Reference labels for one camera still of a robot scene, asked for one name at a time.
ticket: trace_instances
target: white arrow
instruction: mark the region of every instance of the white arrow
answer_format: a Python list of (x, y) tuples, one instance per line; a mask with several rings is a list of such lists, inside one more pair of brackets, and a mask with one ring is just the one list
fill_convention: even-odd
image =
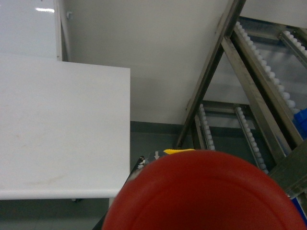
[(155, 155), (154, 155), (154, 157), (155, 157), (156, 160), (159, 159), (159, 157), (160, 157), (158, 153), (159, 153), (159, 151), (156, 151), (156, 152), (155, 152)]

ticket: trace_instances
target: metal rail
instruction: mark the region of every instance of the metal rail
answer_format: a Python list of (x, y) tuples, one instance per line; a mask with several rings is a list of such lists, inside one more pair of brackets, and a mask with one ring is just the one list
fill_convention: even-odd
[(250, 149), (250, 151), (253, 155), (253, 158), (255, 160), (256, 166), (260, 170), (263, 170), (266, 174), (268, 174), (269, 171), (267, 170), (267, 167), (264, 163), (264, 160), (263, 160), (262, 155), (259, 151), (259, 148), (257, 147), (257, 143), (256, 143), (256, 141), (253, 137), (253, 134), (252, 134), (250, 128), (248, 127), (248, 123), (247, 123), (247, 120), (245, 119), (242, 108), (236, 107), (235, 111), (236, 111), (236, 116), (238, 118), (241, 129), (244, 133), (245, 139), (248, 142), (249, 149)]
[(274, 84), (269, 80), (267, 73), (237, 28), (234, 29), (231, 40), (244, 60), (245, 66), (251, 73), (253, 82), (255, 82), (257, 88), (260, 90), (261, 96), (273, 114), (288, 145), (292, 150), (295, 149), (303, 140), (292, 122), (292, 111), (280, 96)]
[(302, 65), (307, 69), (307, 51), (305, 50), (304, 46), (301, 46), (301, 43), (297, 41), (296, 38), (290, 39), (284, 31), (280, 33), (279, 38), (280, 40), (291, 50), (291, 52), (296, 56), (296, 58), (302, 63)]
[(223, 48), (221, 42), (224, 36), (230, 36), (233, 32), (235, 24), (239, 18), (239, 15), (243, 9), (246, 0), (231, 0), (228, 2), (226, 10), (224, 11), (220, 23), (218, 25), (213, 46), (209, 51), (204, 66), (201, 71), (201, 75), (198, 79), (196, 88), (188, 104), (187, 112), (185, 114), (184, 125), (179, 134), (176, 147), (180, 148), (188, 133), (188, 130), (195, 118), (197, 110), (203, 100), (205, 93), (209, 87), (211, 79), (217, 68), (218, 63), (223, 54)]
[(250, 102), (250, 109), (267, 146), (275, 162), (279, 163), (285, 158), (283, 150), (290, 151), (290, 148), (231, 40), (225, 37), (222, 46)]
[(201, 121), (198, 115), (195, 116), (195, 128), (191, 127), (193, 146), (195, 149), (205, 150), (205, 143), (201, 134)]
[(307, 47), (307, 29), (296, 28), (294, 29), (293, 34), (305, 47)]

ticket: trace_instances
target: yellow object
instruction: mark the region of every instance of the yellow object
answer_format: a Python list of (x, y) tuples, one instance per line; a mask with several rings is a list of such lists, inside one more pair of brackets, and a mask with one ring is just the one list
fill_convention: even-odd
[(178, 152), (186, 152), (186, 151), (193, 151), (194, 149), (166, 149), (164, 150), (165, 153), (167, 154), (174, 154)]

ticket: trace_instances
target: gray floor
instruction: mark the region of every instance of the gray floor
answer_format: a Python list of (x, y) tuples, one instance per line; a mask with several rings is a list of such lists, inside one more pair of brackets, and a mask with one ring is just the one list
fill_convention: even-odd
[[(131, 168), (141, 155), (173, 147), (180, 126), (131, 123)], [(191, 137), (185, 148), (191, 148)], [(91, 230), (108, 208), (108, 199), (0, 201), (0, 230)]]

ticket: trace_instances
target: blue container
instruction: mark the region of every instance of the blue container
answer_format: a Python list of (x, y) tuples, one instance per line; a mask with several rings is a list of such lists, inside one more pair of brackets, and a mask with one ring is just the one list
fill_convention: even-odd
[(294, 114), (293, 123), (302, 138), (305, 140), (307, 138), (307, 108)]

